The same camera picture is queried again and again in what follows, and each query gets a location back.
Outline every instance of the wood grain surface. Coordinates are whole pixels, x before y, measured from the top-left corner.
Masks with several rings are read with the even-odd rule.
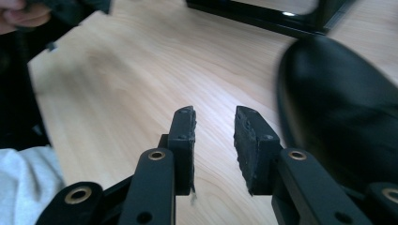
[[[398,83],[397,1],[358,1],[330,36]],[[192,105],[197,199],[177,197],[176,224],[276,224],[270,197],[246,189],[234,117],[251,107],[280,133],[275,76],[292,41],[182,0],[116,0],[111,15],[95,13],[30,64],[67,184],[132,175],[174,111]]]

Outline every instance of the screw hole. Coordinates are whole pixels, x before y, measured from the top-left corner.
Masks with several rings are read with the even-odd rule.
[[[307,156],[304,153],[299,152],[299,151],[291,151],[291,152],[289,152],[289,156],[292,159],[295,159],[295,160],[305,160],[305,159],[307,159]]]
[[[152,152],[152,153],[149,154],[149,159],[151,159],[151,160],[161,160],[165,156],[166,156],[166,154],[164,154],[163,152],[156,151],[156,152]]]
[[[150,220],[152,220],[152,215],[147,212],[141,213],[137,217],[137,222],[139,224],[147,224],[148,222],[150,222]]]
[[[392,201],[393,203],[398,203],[398,189],[396,188],[384,188],[382,190],[383,195]]]
[[[336,212],[334,216],[344,224],[352,224],[352,218],[345,213]]]
[[[72,196],[70,196],[70,197],[73,200],[77,200],[77,199],[82,198],[85,195],[85,193],[87,193],[87,192],[85,192],[84,190],[79,190],[76,193],[73,193]]]
[[[91,188],[87,186],[77,187],[71,190],[65,197],[65,203],[77,204],[86,201],[91,196]]]

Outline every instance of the black shoe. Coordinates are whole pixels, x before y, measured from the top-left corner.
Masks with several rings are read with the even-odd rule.
[[[277,89],[289,147],[312,153],[349,188],[398,184],[398,89],[372,65],[327,37],[299,40],[283,56]]]

